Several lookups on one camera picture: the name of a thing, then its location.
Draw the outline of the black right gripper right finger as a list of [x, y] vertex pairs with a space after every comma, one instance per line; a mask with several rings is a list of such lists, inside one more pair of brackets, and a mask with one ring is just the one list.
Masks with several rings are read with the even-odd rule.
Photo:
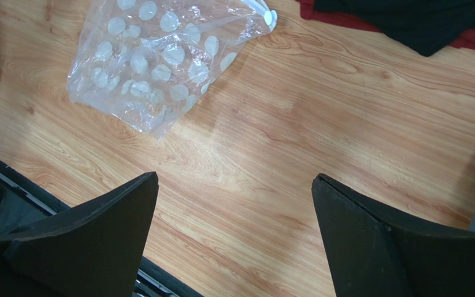
[[475, 232], [318, 175], [312, 198], [338, 296], [475, 296]]

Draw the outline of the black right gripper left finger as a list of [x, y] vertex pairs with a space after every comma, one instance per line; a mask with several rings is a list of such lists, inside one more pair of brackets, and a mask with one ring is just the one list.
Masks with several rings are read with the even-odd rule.
[[0, 234], [0, 296], [130, 296], [158, 188], [156, 173], [145, 173]]

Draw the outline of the clear dotted zip top bag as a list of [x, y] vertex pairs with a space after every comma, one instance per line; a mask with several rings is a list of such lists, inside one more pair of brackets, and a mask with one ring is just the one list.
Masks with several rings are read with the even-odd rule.
[[161, 138], [277, 20], [265, 1], [93, 1], [68, 96]]

